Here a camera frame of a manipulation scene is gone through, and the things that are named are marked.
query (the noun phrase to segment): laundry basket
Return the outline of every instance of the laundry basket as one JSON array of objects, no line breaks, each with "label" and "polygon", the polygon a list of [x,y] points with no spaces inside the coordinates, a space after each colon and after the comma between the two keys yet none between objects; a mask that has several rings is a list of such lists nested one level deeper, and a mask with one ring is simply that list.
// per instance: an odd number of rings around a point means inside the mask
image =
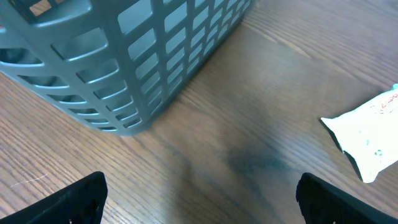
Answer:
[{"label": "laundry basket", "polygon": [[253,0],[2,0],[0,71],[101,131],[149,128]]}]

